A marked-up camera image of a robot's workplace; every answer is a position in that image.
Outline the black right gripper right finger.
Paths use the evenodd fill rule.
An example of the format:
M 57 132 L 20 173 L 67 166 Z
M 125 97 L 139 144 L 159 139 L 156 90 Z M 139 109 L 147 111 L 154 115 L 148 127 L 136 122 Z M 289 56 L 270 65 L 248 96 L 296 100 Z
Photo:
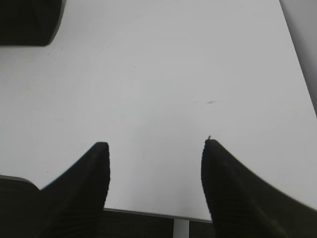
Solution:
M 205 141 L 201 181 L 217 238 L 315 238 L 317 212 L 271 186 L 217 140 Z

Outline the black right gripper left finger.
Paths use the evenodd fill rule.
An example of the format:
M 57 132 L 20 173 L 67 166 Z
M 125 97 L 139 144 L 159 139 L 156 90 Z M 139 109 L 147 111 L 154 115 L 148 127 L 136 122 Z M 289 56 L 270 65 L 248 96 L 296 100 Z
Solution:
M 109 146 L 95 143 L 41 191 L 43 238 L 94 238 L 110 182 Z

